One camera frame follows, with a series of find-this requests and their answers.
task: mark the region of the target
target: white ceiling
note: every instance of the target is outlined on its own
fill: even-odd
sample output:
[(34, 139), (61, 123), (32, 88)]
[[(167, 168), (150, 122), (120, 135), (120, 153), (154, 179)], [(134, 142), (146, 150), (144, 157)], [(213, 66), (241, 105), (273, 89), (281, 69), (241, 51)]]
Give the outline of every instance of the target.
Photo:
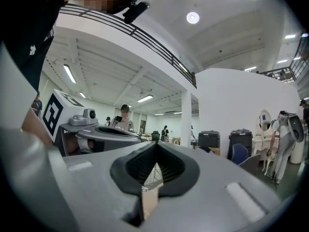
[[(76, 84), (63, 64), (70, 66)], [(182, 87), (172, 78), (159, 69), (141, 66), (132, 53), (78, 31), (56, 28), (43, 71), (64, 91), (76, 95), (81, 91), (93, 101), (119, 108), (130, 104), (132, 111), (144, 114), (181, 111)], [(148, 94), (153, 98), (137, 102)], [(194, 100), (192, 110), (198, 110)]]
[[(299, 41), (284, 39), (301, 29), (280, 0), (145, 1), (151, 3), (145, 14), (186, 42), (205, 69), (280, 68), (274, 64), (291, 59)], [(197, 24), (186, 21), (191, 11), (200, 16)]]

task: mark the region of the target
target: white sticker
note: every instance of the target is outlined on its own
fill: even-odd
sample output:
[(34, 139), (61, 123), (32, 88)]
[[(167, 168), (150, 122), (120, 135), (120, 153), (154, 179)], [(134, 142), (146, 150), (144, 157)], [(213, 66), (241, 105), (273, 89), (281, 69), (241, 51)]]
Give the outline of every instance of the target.
[(83, 163), (79, 163), (79, 164), (70, 166), (69, 170), (70, 171), (76, 171), (76, 170), (81, 170), (81, 169), (84, 169), (84, 168), (89, 168), (91, 166), (92, 166), (91, 162), (86, 161), (86, 162), (83, 162)]

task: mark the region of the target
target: white shirt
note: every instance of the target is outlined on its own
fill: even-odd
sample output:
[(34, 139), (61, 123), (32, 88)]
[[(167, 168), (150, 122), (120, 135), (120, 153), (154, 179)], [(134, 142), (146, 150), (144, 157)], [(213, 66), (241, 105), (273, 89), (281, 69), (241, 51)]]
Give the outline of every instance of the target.
[(287, 125), (286, 126), (280, 126), (279, 120), (277, 119), (275, 121), (275, 123), (272, 125), (272, 131), (273, 131), (273, 133), (275, 131), (278, 131), (280, 133), (280, 138), (282, 138), (290, 132), (290, 129)]

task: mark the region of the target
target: black storage bin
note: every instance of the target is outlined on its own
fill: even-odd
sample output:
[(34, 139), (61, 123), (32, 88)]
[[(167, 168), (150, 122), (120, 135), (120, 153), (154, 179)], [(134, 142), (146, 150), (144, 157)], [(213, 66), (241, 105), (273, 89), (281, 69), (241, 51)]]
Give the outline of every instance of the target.
[(218, 131), (202, 131), (198, 134), (198, 146), (220, 148), (220, 133)]
[(242, 144), (244, 145), (248, 150), (248, 156), (250, 157), (252, 155), (252, 132), (249, 130), (245, 130), (244, 132), (234, 132), (232, 131), (231, 134), (228, 137), (230, 139), (230, 144), (228, 147), (228, 153), (227, 158), (229, 160), (232, 159), (232, 151), (233, 151), (233, 145), (234, 144)]

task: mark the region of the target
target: camera lens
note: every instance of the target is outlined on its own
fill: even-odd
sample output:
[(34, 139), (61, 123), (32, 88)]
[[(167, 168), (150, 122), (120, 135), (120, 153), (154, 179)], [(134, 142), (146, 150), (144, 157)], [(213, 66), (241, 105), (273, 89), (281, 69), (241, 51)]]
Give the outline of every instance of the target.
[(90, 111), (90, 117), (95, 118), (96, 117), (96, 112), (94, 110)]

